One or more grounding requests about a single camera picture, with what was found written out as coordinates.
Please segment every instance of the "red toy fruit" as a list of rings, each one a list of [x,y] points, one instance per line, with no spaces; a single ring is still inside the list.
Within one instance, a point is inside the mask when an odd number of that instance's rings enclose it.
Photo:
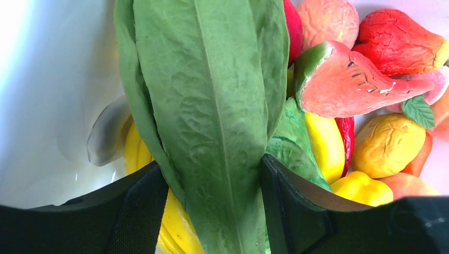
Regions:
[[[432,106],[435,116],[435,128],[427,130],[427,133],[435,139],[449,142],[449,89]]]
[[[449,42],[444,37],[395,9],[366,16],[353,50],[368,57],[385,75],[438,70],[449,58]]]
[[[290,0],[284,0],[284,12],[290,36],[289,66],[291,66],[295,59],[301,54],[302,21],[295,6]]]
[[[443,96],[443,94],[446,92],[449,86],[449,67],[443,66],[439,70],[426,72],[422,74],[395,75],[392,76],[391,78],[398,78],[402,80],[419,80],[419,79],[431,80],[435,84],[435,88],[424,94],[424,100],[427,102],[427,104],[432,105]],[[387,106],[385,107],[385,109],[395,113],[402,113],[400,103]]]
[[[394,176],[378,180],[391,188],[394,200],[407,196],[440,196],[435,188],[414,175],[397,173]]]
[[[356,8],[347,0],[302,0],[302,52],[325,41],[354,46],[360,23]]]
[[[391,79],[337,41],[306,50],[295,61],[294,72],[298,105],[327,118],[367,114],[434,88],[430,80]]]

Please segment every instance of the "leaf midrib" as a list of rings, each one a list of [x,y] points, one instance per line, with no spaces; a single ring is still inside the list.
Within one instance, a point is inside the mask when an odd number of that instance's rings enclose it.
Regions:
[[[210,69],[208,47],[207,47],[205,39],[204,39],[203,26],[202,26],[202,23],[201,23],[200,12],[198,10],[197,0],[193,0],[193,3],[194,3],[194,8],[195,8],[196,23],[198,24],[198,27],[199,27],[200,39],[201,39],[201,42],[203,44],[203,52],[204,52],[205,60],[206,60],[206,63],[207,63],[207,71],[209,73],[209,77],[210,77],[210,80],[212,82],[212,90],[213,90],[212,96],[214,98],[216,109],[217,109],[217,111],[216,111],[217,118],[218,118],[218,122],[219,122],[219,125],[220,125],[220,129],[223,130],[223,120],[222,120],[221,115],[220,115],[220,105],[218,103],[218,100],[217,100],[217,97],[216,97],[216,93],[215,93],[216,92],[215,82],[214,82],[214,78],[213,78],[213,75],[212,75],[212,72],[211,72],[211,69]],[[230,205],[231,205],[231,210],[232,210],[232,218],[234,220],[234,225],[237,225],[236,211],[235,211],[235,206],[234,206],[234,195],[232,193],[231,177],[230,177],[228,160],[227,160],[227,158],[228,158],[228,154],[227,154],[228,152],[227,151],[228,150],[227,150],[227,147],[226,147],[225,136],[224,135],[225,135],[224,131],[221,131],[221,140],[220,141],[221,141],[221,145],[223,147],[223,155],[224,155],[223,164],[224,164],[224,167],[226,169],[226,178],[227,178],[227,182],[228,182],[228,195],[229,195],[230,201],[231,201]],[[235,228],[237,230],[237,237],[238,237],[238,241],[239,241],[240,253],[243,253],[243,245],[242,245],[242,242],[241,242],[240,230],[239,230],[238,226],[236,226]]]

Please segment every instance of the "toy banana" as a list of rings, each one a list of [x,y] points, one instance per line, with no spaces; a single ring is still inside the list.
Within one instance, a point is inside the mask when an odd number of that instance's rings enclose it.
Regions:
[[[134,123],[126,137],[123,158],[126,175],[136,172],[154,160]],[[204,254],[189,216],[171,189],[168,190],[157,246],[165,254]]]

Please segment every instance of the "yellow bell pepper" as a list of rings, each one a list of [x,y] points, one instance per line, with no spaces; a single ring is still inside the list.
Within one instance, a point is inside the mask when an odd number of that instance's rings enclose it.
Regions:
[[[393,191],[387,184],[371,179],[367,174],[354,171],[331,184],[332,192],[340,197],[369,206],[393,201]]]
[[[154,160],[134,123],[127,135],[123,158],[126,175]],[[204,254],[189,216],[171,189],[168,190],[157,246],[165,254]]]
[[[345,167],[345,146],[337,122],[306,112],[306,128],[313,157],[330,185],[342,177]]]

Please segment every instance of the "yellow lemon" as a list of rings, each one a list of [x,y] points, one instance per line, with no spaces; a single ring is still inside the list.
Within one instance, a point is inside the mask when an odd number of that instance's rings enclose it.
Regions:
[[[371,178],[395,175],[416,157],[425,139],[426,130],[404,114],[376,116],[358,133],[351,166]]]

